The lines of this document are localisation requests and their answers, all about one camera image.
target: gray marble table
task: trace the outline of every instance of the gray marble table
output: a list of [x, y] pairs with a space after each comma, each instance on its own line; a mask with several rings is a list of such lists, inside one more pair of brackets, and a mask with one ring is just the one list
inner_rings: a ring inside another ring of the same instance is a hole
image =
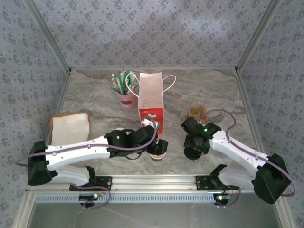
[[[96, 138], [115, 128], [138, 129], [140, 125], [137, 110], [123, 111], [117, 95], [112, 89], [111, 74], [118, 71], [78, 70], [72, 71], [62, 112], [88, 110], [91, 113], [91, 136]], [[154, 73], [158, 70], [140, 70]], [[229, 157], [210, 150], [198, 160], [188, 160], [183, 153], [186, 133], [181, 123], [187, 117], [192, 105], [203, 105], [208, 110], [224, 108], [237, 119], [231, 135], [242, 143], [254, 147], [246, 111], [233, 74], [215, 70], [163, 70], [163, 77], [175, 75], [174, 86], [164, 94], [165, 122], [164, 134], [159, 138], [168, 141], [164, 159], [154, 162], [147, 153], [134, 161], [126, 158], [90, 160], [76, 164], [78, 167], [90, 165], [99, 175], [109, 174], [206, 174], [219, 164], [242, 168]], [[223, 113], [212, 113], [210, 120], [227, 129], [231, 117]]]

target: pencil holder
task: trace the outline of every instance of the pencil holder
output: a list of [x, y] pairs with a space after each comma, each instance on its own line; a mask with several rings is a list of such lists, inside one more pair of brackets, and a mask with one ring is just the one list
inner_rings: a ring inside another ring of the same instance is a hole
[[132, 110], [137, 108], [137, 97], [133, 93], [126, 95], [117, 93], [117, 96], [120, 101], [120, 105], [124, 110]]

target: floral wallpaper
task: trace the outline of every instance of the floral wallpaper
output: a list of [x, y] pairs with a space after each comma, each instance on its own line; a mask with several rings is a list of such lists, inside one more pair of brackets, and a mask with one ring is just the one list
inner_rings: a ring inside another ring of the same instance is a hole
[[0, 9], [0, 227], [9, 228], [28, 180], [14, 162], [46, 137], [67, 74], [22, 0]]
[[304, 1], [284, 0], [242, 72], [269, 154], [278, 153], [299, 189], [290, 198], [304, 227]]
[[36, 0], [70, 67], [234, 67], [269, 0]]

